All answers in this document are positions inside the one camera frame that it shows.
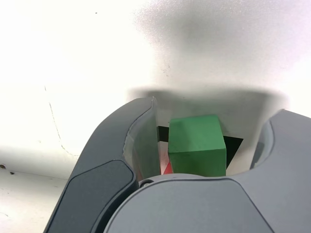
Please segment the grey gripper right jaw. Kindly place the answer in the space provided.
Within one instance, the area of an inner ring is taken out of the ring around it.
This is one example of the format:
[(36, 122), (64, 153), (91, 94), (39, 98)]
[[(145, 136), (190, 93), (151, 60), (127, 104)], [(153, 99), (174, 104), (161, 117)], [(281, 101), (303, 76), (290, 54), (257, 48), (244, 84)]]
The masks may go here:
[(107, 233), (308, 233), (311, 120), (281, 110), (263, 126), (250, 170), (154, 178), (130, 195)]

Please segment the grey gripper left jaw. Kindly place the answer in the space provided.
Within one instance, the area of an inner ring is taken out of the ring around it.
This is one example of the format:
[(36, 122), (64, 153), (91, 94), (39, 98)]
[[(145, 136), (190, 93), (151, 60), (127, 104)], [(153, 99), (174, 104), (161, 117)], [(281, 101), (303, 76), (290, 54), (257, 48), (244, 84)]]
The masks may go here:
[(47, 233), (101, 233), (139, 182), (161, 174), (154, 97), (109, 115), (86, 143), (45, 228)]

